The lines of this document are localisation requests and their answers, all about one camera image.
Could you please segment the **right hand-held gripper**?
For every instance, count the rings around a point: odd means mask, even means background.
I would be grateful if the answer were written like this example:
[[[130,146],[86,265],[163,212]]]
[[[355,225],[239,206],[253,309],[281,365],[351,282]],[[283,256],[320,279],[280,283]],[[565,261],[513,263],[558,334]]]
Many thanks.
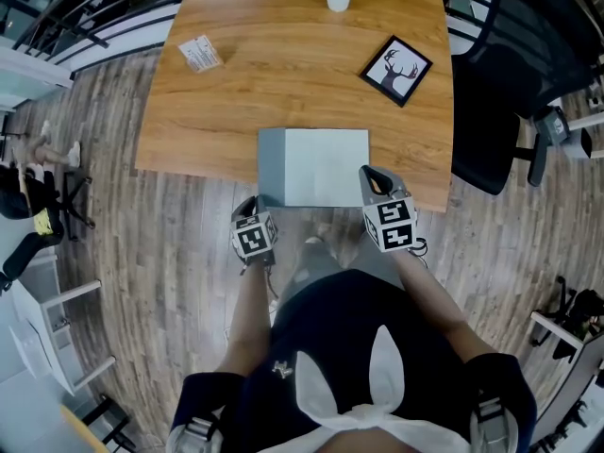
[[[371,165],[359,169],[366,231],[383,253],[416,245],[416,210],[399,175]]]

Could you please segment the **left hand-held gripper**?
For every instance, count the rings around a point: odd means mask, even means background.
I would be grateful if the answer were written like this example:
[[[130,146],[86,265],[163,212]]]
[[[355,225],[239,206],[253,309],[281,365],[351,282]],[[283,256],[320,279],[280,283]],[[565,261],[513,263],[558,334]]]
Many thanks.
[[[273,249],[277,227],[261,194],[245,199],[232,212],[231,238],[235,252],[243,260]]]

